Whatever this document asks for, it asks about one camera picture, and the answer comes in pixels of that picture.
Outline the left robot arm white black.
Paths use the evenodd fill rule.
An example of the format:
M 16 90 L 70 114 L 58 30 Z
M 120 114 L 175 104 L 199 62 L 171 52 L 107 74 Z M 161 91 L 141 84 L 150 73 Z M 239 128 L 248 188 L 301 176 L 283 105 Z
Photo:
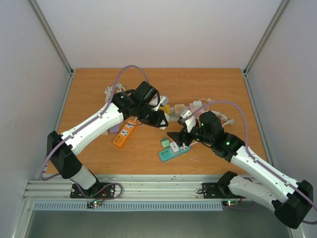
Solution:
M 168 99 L 143 81 L 136 89 L 115 93 L 99 111 L 79 125 L 47 137 L 47 161 L 51 162 L 63 179 L 73 181 L 86 198 L 96 197 L 101 183 L 77 158 L 93 140 L 111 127 L 135 117 L 140 123 L 165 129 L 168 115 L 160 109 Z

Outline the beige cube socket adapter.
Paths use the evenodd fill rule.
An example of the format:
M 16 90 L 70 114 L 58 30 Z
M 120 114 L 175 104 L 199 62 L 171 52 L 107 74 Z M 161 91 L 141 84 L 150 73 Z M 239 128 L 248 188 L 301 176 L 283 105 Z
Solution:
M 175 104 L 174 105 L 174 116 L 176 118 L 180 117 L 181 113 L 185 110 L 184 104 Z

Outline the pink cube socket adapter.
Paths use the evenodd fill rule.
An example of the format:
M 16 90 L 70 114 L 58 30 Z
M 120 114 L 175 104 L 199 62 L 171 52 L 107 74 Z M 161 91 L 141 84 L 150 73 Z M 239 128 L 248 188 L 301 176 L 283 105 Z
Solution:
M 203 103 L 201 101 L 194 101 L 193 103 L 190 103 L 190 111 L 191 111 L 191 113 L 194 113 L 202 105 L 203 105 Z M 205 109 L 199 110 L 198 112 L 196 112 L 196 114 L 201 114 L 203 112 L 205 112 Z

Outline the green plug adapter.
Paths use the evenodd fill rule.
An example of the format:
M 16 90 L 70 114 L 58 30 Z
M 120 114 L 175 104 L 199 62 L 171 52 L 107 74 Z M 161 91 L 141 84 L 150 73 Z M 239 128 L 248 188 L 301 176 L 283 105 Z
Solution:
M 163 139 L 161 139 L 160 142 L 161 142 L 163 149 L 167 149 L 170 147 L 170 141 L 167 137 L 164 137 Z

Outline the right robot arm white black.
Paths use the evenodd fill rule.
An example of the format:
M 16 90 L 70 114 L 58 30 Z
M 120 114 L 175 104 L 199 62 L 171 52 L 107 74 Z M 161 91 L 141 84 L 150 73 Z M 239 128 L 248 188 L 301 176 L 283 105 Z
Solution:
M 202 113 L 199 119 L 180 117 L 178 122 L 182 129 L 167 133 L 177 145 L 189 146 L 192 141 L 197 141 L 259 181 L 254 183 L 228 171 L 218 180 L 221 195 L 253 200 L 272 211 L 281 223 L 292 229 L 305 222 L 314 199 L 313 186 L 308 181 L 299 182 L 274 168 L 243 140 L 224 131 L 220 119 L 213 112 Z

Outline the white grey plug adapter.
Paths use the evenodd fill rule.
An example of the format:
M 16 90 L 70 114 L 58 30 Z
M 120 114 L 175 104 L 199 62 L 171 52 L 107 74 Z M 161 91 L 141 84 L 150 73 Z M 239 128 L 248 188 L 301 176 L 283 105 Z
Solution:
M 172 153 L 173 156 L 176 156 L 179 154 L 179 147 L 178 145 L 176 144 L 176 142 L 171 142 L 170 143 L 170 151 Z

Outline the white usb charger with cable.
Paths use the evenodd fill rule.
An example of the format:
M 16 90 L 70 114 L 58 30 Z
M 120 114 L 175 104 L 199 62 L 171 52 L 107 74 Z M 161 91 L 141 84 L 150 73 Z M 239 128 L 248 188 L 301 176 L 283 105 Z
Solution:
M 207 104 L 209 102 L 212 102 L 211 98 L 203 98 L 203 99 L 199 99 L 197 101 L 193 102 L 193 108 L 194 109 L 198 109 L 199 107 L 201 107 L 203 104 Z

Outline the yellow cube socket adapter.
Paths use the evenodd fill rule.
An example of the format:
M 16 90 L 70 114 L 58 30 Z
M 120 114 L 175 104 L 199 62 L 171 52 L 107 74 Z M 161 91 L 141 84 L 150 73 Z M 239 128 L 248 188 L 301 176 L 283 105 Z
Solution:
M 161 106 L 159 107 L 160 110 L 164 111 L 166 114 L 168 114 L 169 116 L 171 115 L 171 109 L 170 109 L 170 105 L 165 105 L 165 106 Z

